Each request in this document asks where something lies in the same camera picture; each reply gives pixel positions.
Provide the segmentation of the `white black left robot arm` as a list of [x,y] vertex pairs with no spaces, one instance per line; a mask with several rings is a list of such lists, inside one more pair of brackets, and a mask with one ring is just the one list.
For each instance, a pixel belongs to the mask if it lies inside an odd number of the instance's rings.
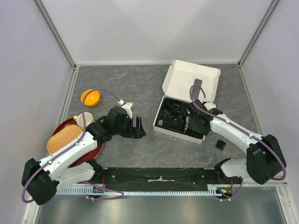
[[102,180],[102,167],[93,159],[77,167],[69,166],[86,153],[108,142],[113,136],[140,139],[146,136],[139,116],[133,117],[131,104],[115,106],[106,116],[89,124],[66,146],[39,161],[31,158],[25,163],[21,184],[31,200],[38,205],[47,203],[60,189],[78,182],[99,183]]

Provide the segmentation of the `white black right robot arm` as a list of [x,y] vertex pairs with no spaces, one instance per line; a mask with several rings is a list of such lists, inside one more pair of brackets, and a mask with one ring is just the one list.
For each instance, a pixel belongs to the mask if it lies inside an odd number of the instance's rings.
[[218,183],[226,183],[233,176],[250,177],[261,185],[286,178],[286,161],[275,136],[251,132],[220,110],[208,110],[199,100],[192,101],[188,109],[191,113],[189,123],[196,131],[203,135],[210,131],[220,134],[246,154],[245,159],[226,159],[219,163],[220,168],[214,171]]

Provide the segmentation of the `white cardboard box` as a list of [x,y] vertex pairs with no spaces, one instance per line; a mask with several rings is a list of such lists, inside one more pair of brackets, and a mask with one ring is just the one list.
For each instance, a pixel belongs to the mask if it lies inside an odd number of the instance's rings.
[[162,85],[163,98],[214,103],[220,74],[217,68],[174,60]]

